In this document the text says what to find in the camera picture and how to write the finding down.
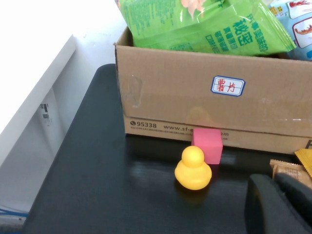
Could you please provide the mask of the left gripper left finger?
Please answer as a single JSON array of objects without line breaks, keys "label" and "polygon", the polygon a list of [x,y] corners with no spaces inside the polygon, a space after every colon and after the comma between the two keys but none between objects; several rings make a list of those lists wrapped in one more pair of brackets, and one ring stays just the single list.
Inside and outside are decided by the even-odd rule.
[{"label": "left gripper left finger", "polygon": [[288,201],[278,184],[267,175],[248,180],[244,210],[249,234],[310,234],[310,226]]}]

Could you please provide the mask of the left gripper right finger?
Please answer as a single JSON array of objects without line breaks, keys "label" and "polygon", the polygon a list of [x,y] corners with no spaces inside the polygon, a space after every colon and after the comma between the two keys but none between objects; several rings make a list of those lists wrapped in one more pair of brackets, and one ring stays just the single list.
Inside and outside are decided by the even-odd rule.
[{"label": "left gripper right finger", "polygon": [[312,189],[285,173],[277,173],[274,176],[274,181],[286,195],[295,210],[311,226]]}]

